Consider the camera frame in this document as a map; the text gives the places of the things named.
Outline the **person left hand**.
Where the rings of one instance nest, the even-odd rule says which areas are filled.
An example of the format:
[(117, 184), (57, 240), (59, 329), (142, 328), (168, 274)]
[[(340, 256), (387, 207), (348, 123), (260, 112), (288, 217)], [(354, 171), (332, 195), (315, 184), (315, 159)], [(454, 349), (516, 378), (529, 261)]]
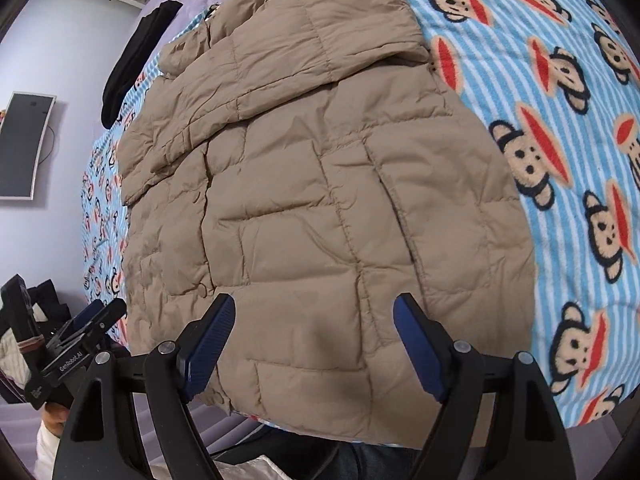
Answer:
[(50, 434), (59, 438), (64, 432), (64, 426), (70, 410), (64, 405), (48, 402), (44, 404), (42, 411), (42, 422)]

